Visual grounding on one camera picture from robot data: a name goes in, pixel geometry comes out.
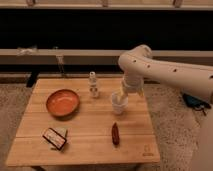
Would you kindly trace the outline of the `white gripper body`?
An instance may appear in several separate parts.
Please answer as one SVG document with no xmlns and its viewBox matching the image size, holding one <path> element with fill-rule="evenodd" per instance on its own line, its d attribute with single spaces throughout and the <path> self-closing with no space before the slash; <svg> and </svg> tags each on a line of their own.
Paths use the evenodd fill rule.
<svg viewBox="0 0 213 171">
<path fill-rule="evenodd" d="M 126 93 L 139 93 L 142 91 L 144 81 L 139 77 L 125 75 L 122 80 L 122 90 Z"/>
</svg>

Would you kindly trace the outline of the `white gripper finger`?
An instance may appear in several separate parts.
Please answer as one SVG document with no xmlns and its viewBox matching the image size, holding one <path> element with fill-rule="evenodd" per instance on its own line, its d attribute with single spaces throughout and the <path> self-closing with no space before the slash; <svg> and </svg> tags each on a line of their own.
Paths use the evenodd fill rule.
<svg viewBox="0 0 213 171">
<path fill-rule="evenodd" d="M 123 89 L 121 89 L 119 91 L 119 95 L 118 95 L 118 101 L 122 102 L 123 100 L 125 100 L 128 97 L 128 93 L 126 91 L 124 91 Z"/>
</svg>

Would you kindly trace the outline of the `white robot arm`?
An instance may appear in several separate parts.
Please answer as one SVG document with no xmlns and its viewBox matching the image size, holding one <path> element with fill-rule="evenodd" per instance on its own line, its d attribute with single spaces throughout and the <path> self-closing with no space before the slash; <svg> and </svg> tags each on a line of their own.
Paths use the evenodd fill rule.
<svg viewBox="0 0 213 171">
<path fill-rule="evenodd" d="M 129 93 L 141 93 L 143 79 L 149 78 L 178 88 L 212 106 L 202 122 L 189 171 L 213 171 L 213 67 L 155 60 L 147 45 L 122 53 L 118 65 L 124 72 L 121 99 Z"/>
</svg>

